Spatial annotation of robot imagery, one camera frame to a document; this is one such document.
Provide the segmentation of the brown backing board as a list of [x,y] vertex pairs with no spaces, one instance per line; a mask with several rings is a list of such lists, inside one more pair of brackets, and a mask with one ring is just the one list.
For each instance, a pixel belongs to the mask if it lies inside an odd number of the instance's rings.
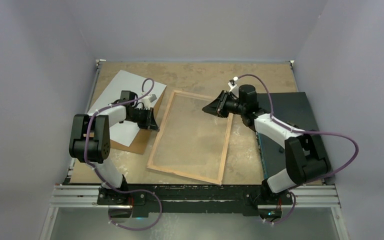
[[[141,99],[139,99],[139,100],[134,99],[134,100],[129,100],[129,101],[131,101],[131,103],[133,103],[135,101],[139,101],[141,103]],[[154,117],[158,113],[161,102],[162,102],[162,100],[159,99],[155,102],[155,104],[153,106]],[[112,111],[112,113],[109,116],[109,126],[110,127],[112,127],[113,125],[116,125],[116,124],[122,124],[124,122],[128,122],[127,120],[125,120],[125,118],[127,116],[125,106],[126,105],[117,106]],[[116,149],[116,150],[130,152],[130,153],[135,153],[135,154],[144,154],[146,146],[147,146],[148,141],[149,141],[150,136],[151,136],[151,132],[152,132],[151,130],[139,129],[138,134],[136,135],[136,137],[134,138],[134,140],[130,146],[122,145],[122,144],[117,143],[117,142],[110,139],[111,148]]]

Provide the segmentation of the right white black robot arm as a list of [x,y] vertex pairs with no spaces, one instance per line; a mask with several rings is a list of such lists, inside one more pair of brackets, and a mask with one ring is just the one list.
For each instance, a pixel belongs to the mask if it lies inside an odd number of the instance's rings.
[[245,126],[283,148],[284,169],[261,184],[262,200],[272,204],[280,198],[281,192],[321,177],[332,167],[319,135],[279,120],[272,110],[263,107],[263,101],[253,85],[245,84],[238,88],[238,93],[221,91],[202,111],[219,118],[239,115]]

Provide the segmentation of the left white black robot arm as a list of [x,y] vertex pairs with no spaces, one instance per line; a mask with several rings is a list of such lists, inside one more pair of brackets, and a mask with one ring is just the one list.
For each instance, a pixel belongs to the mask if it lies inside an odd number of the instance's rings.
[[140,129],[159,131],[151,103],[153,94],[138,96],[123,90],[120,97],[92,114],[73,117],[69,140],[69,155],[88,165],[101,180],[109,197],[118,205],[126,203],[129,193],[126,178],[118,172],[109,159],[111,151],[110,128],[125,121],[135,123]]

